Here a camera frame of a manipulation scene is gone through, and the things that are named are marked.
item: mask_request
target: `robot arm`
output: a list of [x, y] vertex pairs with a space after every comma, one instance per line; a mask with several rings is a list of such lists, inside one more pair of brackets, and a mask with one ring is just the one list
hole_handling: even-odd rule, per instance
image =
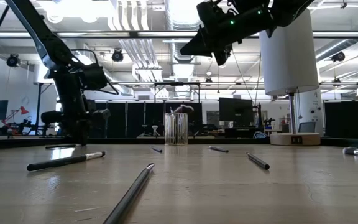
[[110, 116], [108, 110], [96, 110], [94, 101], [87, 100], [83, 94], [85, 90], [100, 90], [110, 84], [103, 68], [98, 63], [81, 63], [63, 41], [49, 30], [30, 0], [6, 0], [6, 3], [34, 40], [42, 63], [49, 68], [47, 78], [54, 79], [62, 104], [63, 111], [43, 113], [42, 122], [61, 123], [75, 141], [85, 145], [91, 120]]
[[266, 30], [271, 37], [277, 26], [290, 25], [313, 0], [227, 0], [227, 13], [218, 7], [222, 0], [202, 2], [197, 5], [198, 15], [204, 27], [181, 50], [183, 55], [212, 57], [223, 65], [230, 57], [232, 43]]

